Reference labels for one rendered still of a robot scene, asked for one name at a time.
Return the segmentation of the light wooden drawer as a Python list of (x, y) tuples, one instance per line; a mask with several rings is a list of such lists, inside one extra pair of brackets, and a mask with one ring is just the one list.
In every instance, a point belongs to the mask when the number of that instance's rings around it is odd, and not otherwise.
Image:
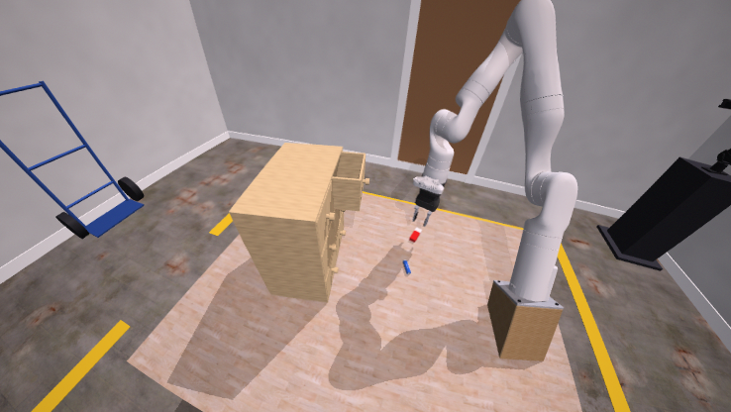
[(364, 183), (369, 185), (365, 168), (366, 154), (341, 152), (333, 174), (334, 209), (360, 211)]
[(345, 212), (345, 211), (346, 210), (341, 210), (341, 209), (335, 209), (335, 211), (334, 211), (334, 213), (335, 213), (335, 230), (336, 230), (336, 235), (337, 235), (337, 231), (338, 231), (338, 227), (339, 227), (339, 222), (340, 222), (341, 214), (342, 214), (342, 212)]
[(322, 253), (322, 263), (323, 263), (325, 280), (326, 280), (326, 275), (327, 275), (332, 251), (337, 250), (337, 244), (334, 244), (334, 243), (335, 243), (335, 224), (334, 224), (334, 221), (331, 221), (328, 236), (327, 236), (324, 250)]
[(340, 220), (340, 224), (339, 224), (339, 228), (338, 228), (338, 232), (337, 232), (337, 236), (336, 236), (337, 257), (338, 257), (338, 252), (339, 252), (339, 248), (340, 248), (342, 235), (343, 236), (346, 235), (346, 231), (344, 230), (344, 212), (342, 212), (342, 216), (341, 216), (341, 220)]
[(323, 251), (330, 223), (331, 221), (335, 221), (335, 213), (333, 212), (333, 191), (332, 183), (330, 182), (319, 216), (316, 221), (321, 253)]
[(327, 288), (328, 299), (329, 299), (329, 295), (330, 295), (330, 290), (331, 290), (331, 285), (332, 285), (332, 280), (333, 280), (334, 273), (338, 273), (338, 270), (339, 270), (338, 267), (335, 267), (336, 266), (336, 262), (337, 262), (337, 254), (336, 254), (335, 251), (333, 251), (332, 252), (332, 256), (331, 256), (331, 260), (330, 260), (330, 265), (329, 265), (327, 277), (326, 277), (326, 288)]

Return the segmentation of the small wooden chest of drawers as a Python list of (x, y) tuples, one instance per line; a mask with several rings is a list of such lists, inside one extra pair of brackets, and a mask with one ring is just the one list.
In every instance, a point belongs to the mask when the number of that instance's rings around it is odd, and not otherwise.
[(284, 143), (229, 211), (271, 295), (329, 301), (316, 221), (342, 151)]

